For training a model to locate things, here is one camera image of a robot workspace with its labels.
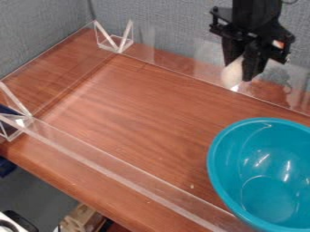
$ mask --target wooden surface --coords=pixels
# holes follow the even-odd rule
[[[308,118],[97,51],[92,42],[88,31],[75,35],[18,70],[6,85],[37,118],[226,208],[204,167],[216,133],[252,117],[310,125]],[[77,77],[80,81],[67,89]],[[207,231],[28,136],[1,145],[1,154],[131,231]]]

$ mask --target blue plastic bowl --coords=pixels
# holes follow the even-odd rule
[[[208,152],[215,191],[236,217],[267,232],[310,231],[310,129],[258,118],[228,126]]]

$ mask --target gray fabric wall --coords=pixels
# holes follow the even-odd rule
[[[0,76],[79,29],[85,0],[0,0]]]
[[[208,12],[214,5],[231,5],[232,0],[88,0],[88,3],[93,7],[96,19],[104,23],[111,32],[120,34],[131,18],[140,24],[148,24],[144,28],[155,25],[156,35],[152,36],[157,48],[187,56],[195,56],[202,49],[199,59],[210,61],[211,57],[207,53],[212,54],[214,59],[219,57],[222,59],[220,51],[218,49],[214,51],[203,40],[220,42],[219,38],[208,33],[208,24],[212,21]],[[292,62],[307,67],[310,64],[308,0],[299,0],[295,5],[283,6],[280,22],[298,38],[292,46]],[[144,40],[147,44],[149,39],[145,37],[151,37],[151,32],[139,33],[144,36],[135,35],[135,39]]]

